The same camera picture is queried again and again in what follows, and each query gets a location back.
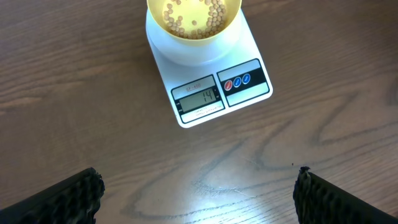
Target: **tabletop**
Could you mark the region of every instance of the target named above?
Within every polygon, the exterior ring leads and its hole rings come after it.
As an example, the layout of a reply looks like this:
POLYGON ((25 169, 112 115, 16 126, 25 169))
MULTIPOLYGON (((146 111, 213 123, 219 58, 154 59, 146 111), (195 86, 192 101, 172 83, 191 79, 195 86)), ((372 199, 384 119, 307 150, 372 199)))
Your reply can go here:
POLYGON ((274 94, 190 129, 145 1, 0 5, 0 208, 94 167, 98 223, 298 223, 309 166, 398 216, 398 1, 244 0, 274 94))

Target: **button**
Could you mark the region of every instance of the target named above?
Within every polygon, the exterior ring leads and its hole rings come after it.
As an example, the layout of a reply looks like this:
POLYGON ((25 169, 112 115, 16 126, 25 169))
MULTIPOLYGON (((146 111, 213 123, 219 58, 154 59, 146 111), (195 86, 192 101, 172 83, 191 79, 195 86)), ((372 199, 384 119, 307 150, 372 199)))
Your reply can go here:
POLYGON ((242 79, 241 79, 241 77, 236 77, 236 78, 234 79, 234 87, 237 88, 237 87, 239 87, 241 84, 242 84, 242 79))
POLYGON ((242 82, 244 85, 248 84, 250 82, 250 74, 244 74, 242 82))
POLYGON ((232 89, 232 81, 228 80, 225 84, 224 84, 224 89, 226 91, 230 91, 232 89))

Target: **digital scale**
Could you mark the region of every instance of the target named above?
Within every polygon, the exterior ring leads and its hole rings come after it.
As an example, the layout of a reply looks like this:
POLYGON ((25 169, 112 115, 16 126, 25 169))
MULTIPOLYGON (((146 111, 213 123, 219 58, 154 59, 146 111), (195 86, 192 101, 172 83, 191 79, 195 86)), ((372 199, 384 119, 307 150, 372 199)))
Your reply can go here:
POLYGON ((253 103, 273 89, 242 10, 212 43, 177 42, 147 12, 146 32, 179 125, 190 128, 253 103))

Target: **blue button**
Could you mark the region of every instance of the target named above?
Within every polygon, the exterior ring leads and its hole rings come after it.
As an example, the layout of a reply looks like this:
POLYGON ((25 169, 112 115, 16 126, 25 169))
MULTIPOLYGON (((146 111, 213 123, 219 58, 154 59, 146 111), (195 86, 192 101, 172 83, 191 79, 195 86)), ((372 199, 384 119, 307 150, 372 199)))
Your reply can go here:
POLYGON ((248 84, 250 82, 250 74, 248 74, 248 73, 244 74, 242 82, 245 85, 248 84))
POLYGON ((241 79, 241 77, 236 77, 236 78, 234 79, 234 87, 237 88, 237 87, 239 87, 241 84, 242 84, 242 79, 241 79))

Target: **white scale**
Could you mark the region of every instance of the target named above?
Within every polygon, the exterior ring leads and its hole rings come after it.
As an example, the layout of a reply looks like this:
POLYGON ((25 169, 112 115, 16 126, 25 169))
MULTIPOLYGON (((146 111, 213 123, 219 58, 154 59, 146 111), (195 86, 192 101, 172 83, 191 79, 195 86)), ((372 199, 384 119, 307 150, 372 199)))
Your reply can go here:
POLYGON ((147 12, 146 31, 179 125, 190 128, 253 103, 273 89, 242 10, 212 43, 181 44, 147 12))

